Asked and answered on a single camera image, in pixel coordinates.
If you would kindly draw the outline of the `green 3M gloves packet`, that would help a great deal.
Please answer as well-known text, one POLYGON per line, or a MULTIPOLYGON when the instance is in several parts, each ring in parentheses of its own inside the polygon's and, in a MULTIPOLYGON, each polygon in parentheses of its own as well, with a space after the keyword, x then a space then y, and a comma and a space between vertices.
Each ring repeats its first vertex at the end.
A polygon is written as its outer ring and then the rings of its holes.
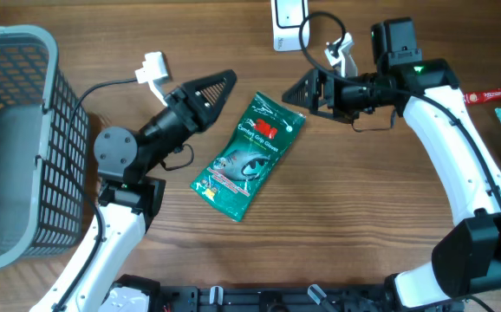
POLYGON ((193 180, 191 188, 212 208, 242 221, 305 121, 305 115, 256 93, 223 151, 193 180))

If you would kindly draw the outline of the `red coffee stick sachet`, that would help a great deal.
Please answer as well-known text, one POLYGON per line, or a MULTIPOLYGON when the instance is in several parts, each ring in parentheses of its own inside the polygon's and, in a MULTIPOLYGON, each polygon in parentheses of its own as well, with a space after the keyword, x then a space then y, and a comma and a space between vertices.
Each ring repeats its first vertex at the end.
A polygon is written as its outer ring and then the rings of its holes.
POLYGON ((490 101, 500 101, 500 100, 501 100, 501 88, 470 92, 464 94, 464 103, 467 106, 478 105, 490 101))

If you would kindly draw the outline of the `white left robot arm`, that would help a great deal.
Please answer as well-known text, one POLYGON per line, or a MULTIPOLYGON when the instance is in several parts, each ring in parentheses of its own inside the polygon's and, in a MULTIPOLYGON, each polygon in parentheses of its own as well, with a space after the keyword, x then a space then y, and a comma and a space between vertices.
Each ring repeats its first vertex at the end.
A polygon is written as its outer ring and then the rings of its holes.
POLYGON ((35 311, 97 311, 113 300, 117 274, 162 205, 166 182, 147 174, 217 118, 201 91, 180 86, 162 99, 165 108, 141 129, 108 127, 95 140, 101 188, 94 219, 35 311))

